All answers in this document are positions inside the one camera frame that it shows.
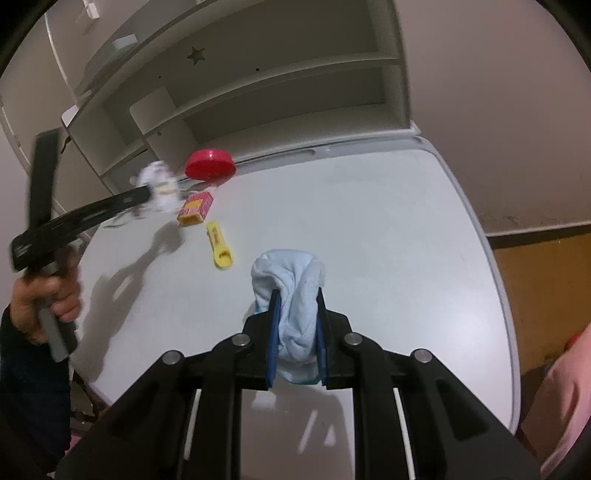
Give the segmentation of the person left hand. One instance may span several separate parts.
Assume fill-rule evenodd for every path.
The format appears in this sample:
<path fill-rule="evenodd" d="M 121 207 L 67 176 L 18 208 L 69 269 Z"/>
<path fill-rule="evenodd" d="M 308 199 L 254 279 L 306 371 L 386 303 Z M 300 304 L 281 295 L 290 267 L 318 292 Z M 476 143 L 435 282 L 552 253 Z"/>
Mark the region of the person left hand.
<path fill-rule="evenodd" d="M 38 307 L 46 304 L 62 323 L 76 320 L 82 309 L 79 282 L 79 254 L 70 248 L 63 275 L 18 278 L 13 285 L 9 306 L 14 327 L 32 343 L 47 342 L 39 321 Z"/>

